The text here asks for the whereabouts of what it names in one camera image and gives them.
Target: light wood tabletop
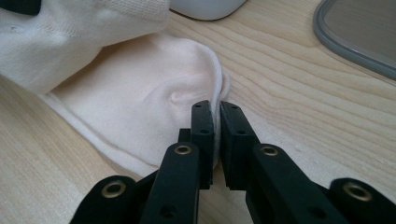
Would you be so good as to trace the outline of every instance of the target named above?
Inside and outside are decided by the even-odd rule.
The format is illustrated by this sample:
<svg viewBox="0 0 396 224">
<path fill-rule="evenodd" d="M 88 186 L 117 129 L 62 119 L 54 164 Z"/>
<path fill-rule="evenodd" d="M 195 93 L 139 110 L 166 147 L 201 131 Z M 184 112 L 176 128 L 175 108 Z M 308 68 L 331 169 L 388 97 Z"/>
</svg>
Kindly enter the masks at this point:
<svg viewBox="0 0 396 224">
<path fill-rule="evenodd" d="M 166 30 L 218 54 L 232 78 L 228 101 L 311 180 L 329 187 L 335 178 L 356 178 L 395 203 L 396 82 L 320 44 L 313 32 L 319 2 L 248 0 L 218 21 L 171 13 Z M 1 223 L 68 223 L 95 183 L 131 175 L 2 77 L 0 171 Z M 219 167 L 214 182 L 201 190 L 199 223 L 251 223 L 244 193 L 224 187 Z"/>
</svg>

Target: gray lid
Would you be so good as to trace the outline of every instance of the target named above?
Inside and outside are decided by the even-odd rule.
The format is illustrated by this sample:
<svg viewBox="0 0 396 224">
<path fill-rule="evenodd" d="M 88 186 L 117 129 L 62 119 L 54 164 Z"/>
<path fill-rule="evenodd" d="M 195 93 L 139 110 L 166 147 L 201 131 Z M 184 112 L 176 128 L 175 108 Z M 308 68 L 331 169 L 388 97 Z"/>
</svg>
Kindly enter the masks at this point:
<svg viewBox="0 0 396 224">
<path fill-rule="evenodd" d="M 396 0 L 324 0 L 314 31 L 338 55 L 396 80 Z"/>
</svg>

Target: folded cloth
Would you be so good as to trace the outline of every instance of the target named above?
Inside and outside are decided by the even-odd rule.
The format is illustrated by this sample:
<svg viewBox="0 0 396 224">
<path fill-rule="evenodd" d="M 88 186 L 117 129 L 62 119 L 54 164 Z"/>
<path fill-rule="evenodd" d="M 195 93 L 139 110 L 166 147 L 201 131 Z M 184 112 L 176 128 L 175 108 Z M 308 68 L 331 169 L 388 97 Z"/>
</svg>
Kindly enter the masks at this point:
<svg viewBox="0 0 396 224">
<path fill-rule="evenodd" d="M 37 16 L 0 8 L 0 74 L 44 93 L 102 47 L 164 28 L 169 0 L 42 0 Z"/>
<path fill-rule="evenodd" d="M 157 33 L 104 48 L 40 96 L 105 156 L 145 176 L 158 169 L 178 130 L 191 126 L 193 104 L 209 100 L 218 124 L 229 84 L 211 49 Z"/>
</svg>

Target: wood grain surface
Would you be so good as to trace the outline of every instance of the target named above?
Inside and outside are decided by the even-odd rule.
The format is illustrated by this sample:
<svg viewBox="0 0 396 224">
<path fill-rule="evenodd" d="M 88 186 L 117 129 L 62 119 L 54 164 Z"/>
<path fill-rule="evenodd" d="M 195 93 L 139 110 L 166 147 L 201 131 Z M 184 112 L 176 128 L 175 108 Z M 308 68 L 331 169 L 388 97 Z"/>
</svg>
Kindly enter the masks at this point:
<svg viewBox="0 0 396 224">
<path fill-rule="evenodd" d="M 360 179 L 396 203 L 396 82 L 323 47 L 319 0 L 248 0 L 230 17 L 171 13 L 166 31 L 208 45 L 232 77 L 262 142 L 284 148 L 315 182 Z M 67 223 L 111 164 L 38 97 L 0 78 L 0 223 Z M 251 223 L 243 192 L 202 190 L 200 223 Z"/>
</svg>

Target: black robotic claw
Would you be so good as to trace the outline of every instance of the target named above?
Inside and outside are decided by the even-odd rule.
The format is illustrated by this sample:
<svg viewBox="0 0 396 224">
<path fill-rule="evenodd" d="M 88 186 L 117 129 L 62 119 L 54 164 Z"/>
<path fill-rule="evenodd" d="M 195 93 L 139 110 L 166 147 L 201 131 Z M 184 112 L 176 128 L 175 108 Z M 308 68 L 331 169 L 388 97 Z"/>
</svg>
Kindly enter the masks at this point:
<svg viewBox="0 0 396 224">
<path fill-rule="evenodd" d="M 371 186 L 312 181 L 280 147 L 261 144 L 241 108 L 220 103 L 226 185 L 245 190 L 254 223 L 394 223 L 396 205 Z M 71 223 L 196 223 L 200 189 L 212 184 L 215 132 L 208 101 L 192 106 L 191 128 L 180 129 L 157 172 L 137 183 L 111 176 L 84 198 Z"/>
</svg>

